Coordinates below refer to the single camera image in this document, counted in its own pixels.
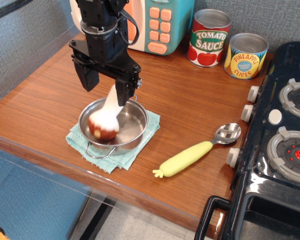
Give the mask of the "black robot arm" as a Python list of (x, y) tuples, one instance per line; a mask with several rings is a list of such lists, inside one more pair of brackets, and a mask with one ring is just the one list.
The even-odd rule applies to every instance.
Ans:
[(141, 67), (129, 56), (128, 22), (135, 23), (125, 11), (126, 0), (78, 0), (80, 27), (85, 40), (71, 40), (72, 61), (86, 91), (99, 83), (103, 74), (115, 80), (120, 107), (134, 96), (142, 80)]

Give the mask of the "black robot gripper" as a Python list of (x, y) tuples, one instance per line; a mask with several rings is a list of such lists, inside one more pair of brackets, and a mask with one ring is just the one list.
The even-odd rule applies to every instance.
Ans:
[(128, 20), (112, 18), (109, 25), (93, 26), (80, 20), (86, 40), (72, 40), (72, 61), (82, 87), (90, 92), (100, 81), (99, 74), (115, 79), (117, 102), (125, 106), (142, 85), (140, 65), (128, 54)]

